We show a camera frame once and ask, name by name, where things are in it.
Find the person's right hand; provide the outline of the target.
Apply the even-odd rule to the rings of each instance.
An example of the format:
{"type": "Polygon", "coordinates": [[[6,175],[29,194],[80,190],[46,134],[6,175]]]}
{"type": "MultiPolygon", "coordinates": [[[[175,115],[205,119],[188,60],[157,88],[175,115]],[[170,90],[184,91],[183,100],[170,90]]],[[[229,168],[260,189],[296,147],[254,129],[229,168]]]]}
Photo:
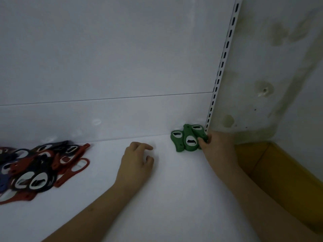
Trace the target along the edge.
{"type": "Polygon", "coordinates": [[[242,172],[237,161],[232,134],[214,132],[214,145],[211,149],[202,151],[210,167],[221,180],[232,179],[234,175],[242,172]]]}

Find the pile of red black openers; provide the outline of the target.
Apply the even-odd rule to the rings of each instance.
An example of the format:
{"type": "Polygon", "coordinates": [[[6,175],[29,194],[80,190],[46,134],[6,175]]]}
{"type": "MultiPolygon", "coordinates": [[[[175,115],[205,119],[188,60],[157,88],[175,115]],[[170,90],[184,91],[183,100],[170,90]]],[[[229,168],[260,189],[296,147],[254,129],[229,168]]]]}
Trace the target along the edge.
{"type": "Polygon", "coordinates": [[[0,146],[0,205],[31,201],[59,188],[90,165],[83,155],[89,143],[46,143],[32,149],[0,146]]]}

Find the person's left forearm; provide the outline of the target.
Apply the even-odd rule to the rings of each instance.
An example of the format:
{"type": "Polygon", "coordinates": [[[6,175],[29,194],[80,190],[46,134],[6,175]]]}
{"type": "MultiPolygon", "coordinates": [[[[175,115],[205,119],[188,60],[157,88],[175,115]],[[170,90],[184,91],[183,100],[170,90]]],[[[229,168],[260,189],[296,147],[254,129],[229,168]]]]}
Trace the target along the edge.
{"type": "Polygon", "coordinates": [[[42,242],[101,242],[138,187],[115,183],[42,242]]]}

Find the person's left hand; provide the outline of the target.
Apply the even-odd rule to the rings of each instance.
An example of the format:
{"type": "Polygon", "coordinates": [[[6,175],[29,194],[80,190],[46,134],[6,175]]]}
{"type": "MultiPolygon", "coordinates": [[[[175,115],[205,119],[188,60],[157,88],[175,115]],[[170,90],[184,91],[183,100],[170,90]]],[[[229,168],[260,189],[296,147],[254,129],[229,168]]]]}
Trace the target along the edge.
{"type": "Polygon", "coordinates": [[[147,143],[131,142],[122,156],[113,187],[127,199],[131,199],[150,178],[151,172],[145,171],[144,152],[153,150],[147,143]]]}

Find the white slotted shelf upright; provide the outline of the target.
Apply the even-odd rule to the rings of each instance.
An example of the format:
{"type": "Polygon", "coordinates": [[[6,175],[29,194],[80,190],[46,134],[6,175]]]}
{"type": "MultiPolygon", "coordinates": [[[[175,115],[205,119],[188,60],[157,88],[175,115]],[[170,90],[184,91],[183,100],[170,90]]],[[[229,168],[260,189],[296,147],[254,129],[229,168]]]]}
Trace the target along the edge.
{"type": "Polygon", "coordinates": [[[243,3],[243,0],[235,0],[233,10],[232,10],[232,13],[231,13],[231,19],[230,19],[230,23],[229,23],[229,26],[228,26],[227,35],[226,35],[226,38],[225,38],[225,43],[224,43],[224,46],[223,46],[223,50],[222,50],[222,53],[221,53],[221,59],[220,59],[220,62],[219,62],[219,67],[217,69],[216,81],[215,81],[214,88],[213,88],[213,91],[212,91],[212,97],[211,97],[211,101],[210,101],[208,115],[207,115],[206,122],[205,122],[205,125],[204,125],[204,132],[205,133],[208,132],[208,129],[209,129],[210,125],[211,125],[212,114],[214,112],[217,95],[218,95],[219,88],[220,88],[220,85],[221,85],[221,81],[222,81],[222,77],[223,77],[227,57],[228,57],[228,54],[229,54],[230,46],[231,46],[231,43],[232,43],[232,38],[233,38],[233,35],[234,35],[234,32],[235,32],[235,28],[236,28],[236,24],[237,24],[237,20],[238,20],[238,16],[239,16],[239,13],[240,13],[242,3],[243,3]]]}

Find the person's right forearm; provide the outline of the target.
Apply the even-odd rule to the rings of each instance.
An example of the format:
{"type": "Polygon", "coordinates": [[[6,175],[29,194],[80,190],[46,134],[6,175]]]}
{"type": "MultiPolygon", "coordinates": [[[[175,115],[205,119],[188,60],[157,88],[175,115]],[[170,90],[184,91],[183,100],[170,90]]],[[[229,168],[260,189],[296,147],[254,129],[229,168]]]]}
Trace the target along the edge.
{"type": "Polygon", "coordinates": [[[234,195],[262,242],[320,242],[307,228],[267,195],[239,167],[214,168],[234,195]]]}

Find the yellow cardboard box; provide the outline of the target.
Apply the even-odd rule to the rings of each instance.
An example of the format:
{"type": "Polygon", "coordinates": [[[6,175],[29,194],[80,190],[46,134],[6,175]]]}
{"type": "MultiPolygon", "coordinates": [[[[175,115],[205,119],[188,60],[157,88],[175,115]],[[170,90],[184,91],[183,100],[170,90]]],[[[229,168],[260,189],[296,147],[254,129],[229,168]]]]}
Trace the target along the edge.
{"type": "Polygon", "coordinates": [[[243,171],[286,211],[323,235],[323,182],[273,142],[235,145],[243,171]]]}

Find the green bottle opener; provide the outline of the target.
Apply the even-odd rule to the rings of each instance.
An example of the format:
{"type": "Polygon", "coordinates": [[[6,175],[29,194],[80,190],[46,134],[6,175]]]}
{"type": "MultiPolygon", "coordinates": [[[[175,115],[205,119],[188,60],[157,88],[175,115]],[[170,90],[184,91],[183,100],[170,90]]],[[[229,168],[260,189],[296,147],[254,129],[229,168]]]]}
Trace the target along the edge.
{"type": "Polygon", "coordinates": [[[195,150],[201,149],[197,137],[192,132],[190,124],[184,124],[183,132],[185,150],[193,152],[195,150]]]}
{"type": "Polygon", "coordinates": [[[206,131],[204,130],[204,127],[202,125],[191,125],[191,128],[192,132],[197,138],[202,138],[204,142],[208,142],[208,135],[206,134],[206,131]]]}
{"type": "Polygon", "coordinates": [[[171,132],[171,140],[175,145],[176,152],[183,152],[185,150],[183,130],[173,130],[171,132]]]}

